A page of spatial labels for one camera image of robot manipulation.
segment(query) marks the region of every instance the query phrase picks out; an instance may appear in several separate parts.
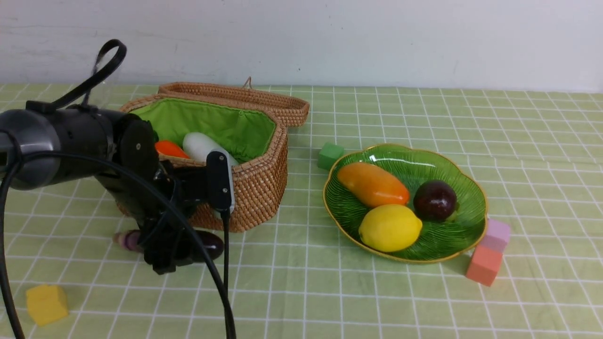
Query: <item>black cable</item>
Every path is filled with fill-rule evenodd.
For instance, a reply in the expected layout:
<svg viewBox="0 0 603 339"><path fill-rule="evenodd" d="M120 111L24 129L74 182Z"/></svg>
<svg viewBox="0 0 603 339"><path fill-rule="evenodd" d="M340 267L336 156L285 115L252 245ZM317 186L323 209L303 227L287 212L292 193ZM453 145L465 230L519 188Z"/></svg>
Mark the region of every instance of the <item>black cable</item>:
<svg viewBox="0 0 603 339"><path fill-rule="evenodd" d="M222 225L224 226L224 288L228 293L228 261L229 261L229 227L230 227L230 211L220 212Z"/></svg>
<svg viewBox="0 0 603 339"><path fill-rule="evenodd" d="M105 54L107 54L110 50L116 47L118 50L115 52L115 55L107 62L107 64L103 66L103 68L101 68L98 72L95 70L95 72L88 79L79 84L76 88L72 89L71 91L51 103L28 100L25 102L25 109L33 110L40 113L50 113L61 107L65 107L70 103L73 103L82 95L86 95L86 97L84 98L84 103L87 105L88 95L90 94L90 91L94 87L102 83L104 80L109 78L109 76L119 68L119 65L121 65L121 63L125 59L128 49L118 39L111 39L107 41L103 45L103 47L101 47L101 50L98 52L98 55L96 57L97 66L99 60L101 60L105 56Z"/></svg>
<svg viewBox="0 0 603 339"><path fill-rule="evenodd" d="M216 269L215 264L211 260L207 250L205 249L205 246L203 245L203 241L201 240L201 238L199 237L199 235L197 234L195 229L188 223L188 220L186 219L186 217L180 211L178 211L178 209L176 209L176 207L173 204L171 204L170 201L163 194L161 194L161 192L159 192L153 185L151 185L144 179L140 178L138 175L136 175L136 173L134 173L134 172L130 171L129 169L127 169L123 166L120 166L116 163L110 162L108 160L100 159L97 157L86 156L83 154L65 153L65 152L59 152L59 151L41 151L41 152L31 153L31 154L27 154L27 155L23 156L22 159L20 159L16 164L14 164L11 167L10 171L8 172L8 174L2 181L2 184L0 185L0 212L2 212L2 214L0 215L0 220L1 220L0 230L2 231L0 233L1 234L0 236L2 237L2 240L3 240L2 243L4 243L4 208L5 208L5 204L6 204L6 198L8 195L8 189L10 187L10 181L18 172L18 169L22 168L22 166L25 163L35 160L35 159L45 158L45 157L79 159L79 160L90 161L90 162L95 162L95 163L104 165L106 167L111 168L112 170L116 171L119 174L129 177L130 179L134 180L136 183L141 185L143 188L145 188L150 194L153 194L155 196L155 198L157 198L159 200L161 205L163 207L165 207L167 210L169 210L169 212L172 213L173 216L176 217L176 219L178 219L178 221L182 224L184 229L192 237L195 245L197 245L197 247L199 248L199 251L201 251L201 254L203 255L203 259L205 260L205 263L207 264L207 269L209 270L209 273L212 275L213 281L215 282L216 288L218 290L218 294L220 295L220 299L222 301L222 304L224 305L224 320L226 321L226 338L236 339L235 319L234 319L234 316L232 313L232 309L230 307L230 302L229 302L226 287L222 283L218 270ZM6 270L4 251L2 251L1 256L2 256L2 258L1 258L2 260L1 260L1 264L0 264L0 275L1 275L0 284L2 287L2 297L4 298L4 304L6 306L7 314L9 315L9 319L11 320L11 325L13 326L13 332L16 336L16 339L24 339L25 337L23 335L23 330L21 329L21 325L19 323L19 319L16 314L16 310L14 308L14 301L13 301L12 293L10 292L10 285L8 284L8 273Z"/></svg>
<svg viewBox="0 0 603 339"><path fill-rule="evenodd" d="M6 199L8 197L8 190L10 188L10 182L13 177L17 174L21 168L21 163L17 162L12 165L8 170L7 175L0 184L0 288L2 289L2 298L4 299L4 306L6 308L6 314L10 327L13 329L15 339L25 339L25 334L21 328L19 322L19 316L17 315L17 309L14 307L13 293L10 290L10 282L8 281L8 271L6 269L6 254L4 253L4 210L6 208Z"/></svg>

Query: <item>pink block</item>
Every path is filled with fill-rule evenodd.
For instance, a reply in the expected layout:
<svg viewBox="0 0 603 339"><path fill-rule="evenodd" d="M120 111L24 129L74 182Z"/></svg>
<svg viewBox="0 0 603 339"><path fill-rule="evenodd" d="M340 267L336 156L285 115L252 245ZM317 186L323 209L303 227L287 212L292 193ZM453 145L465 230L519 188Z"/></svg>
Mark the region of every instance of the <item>pink block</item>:
<svg viewBox="0 0 603 339"><path fill-rule="evenodd" d="M488 230L480 245L502 253L511 238L511 227L498 220L488 219Z"/></svg>

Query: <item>white wall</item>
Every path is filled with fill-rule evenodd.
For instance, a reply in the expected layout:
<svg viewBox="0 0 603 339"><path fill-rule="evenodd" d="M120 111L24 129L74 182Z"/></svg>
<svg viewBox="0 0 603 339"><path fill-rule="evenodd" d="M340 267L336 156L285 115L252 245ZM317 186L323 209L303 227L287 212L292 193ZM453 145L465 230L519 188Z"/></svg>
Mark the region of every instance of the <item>white wall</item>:
<svg viewBox="0 0 603 339"><path fill-rule="evenodd" d="M603 91L602 0L0 0L0 82Z"/></svg>

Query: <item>green checkered tablecloth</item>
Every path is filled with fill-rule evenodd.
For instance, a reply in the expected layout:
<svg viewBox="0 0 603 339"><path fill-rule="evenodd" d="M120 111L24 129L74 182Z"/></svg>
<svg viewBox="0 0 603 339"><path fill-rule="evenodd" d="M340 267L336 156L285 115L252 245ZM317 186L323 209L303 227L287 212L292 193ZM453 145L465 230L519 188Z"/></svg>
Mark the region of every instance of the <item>green checkered tablecloth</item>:
<svg viewBox="0 0 603 339"><path fill-rule="evenodd" d="M0 110L70 86L0 85ZM232 236L231 301L244 339L603 338L603 94L271 86L312 103L291 128L278 215ZM110 108L154 93L118 86ZM322 203L327 142L440 152L486 190L513 229L490 288L464 277L468 256L405 265L339 234ZM223 309L203 265L156 275L111 236L135 227L97 182L11 191L6 252L28 338L222 338ZM71 314L39 328L25 291L62 286ZM0 335L11 337L6 316Z"/></svg>

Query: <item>orange mango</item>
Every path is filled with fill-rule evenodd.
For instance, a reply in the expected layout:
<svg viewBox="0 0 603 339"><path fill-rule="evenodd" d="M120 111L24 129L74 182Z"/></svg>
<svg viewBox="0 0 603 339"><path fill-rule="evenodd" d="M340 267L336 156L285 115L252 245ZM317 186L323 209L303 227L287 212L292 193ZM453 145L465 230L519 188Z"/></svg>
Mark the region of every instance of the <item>orange mango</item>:
<svg viewBox="0 0 603 339"><path fill-rule="evenodd" d="M410 192L393 174L367 162L354 162L337 172L339 182L361 203L375 208L386 204L406 205Z"/></svg>

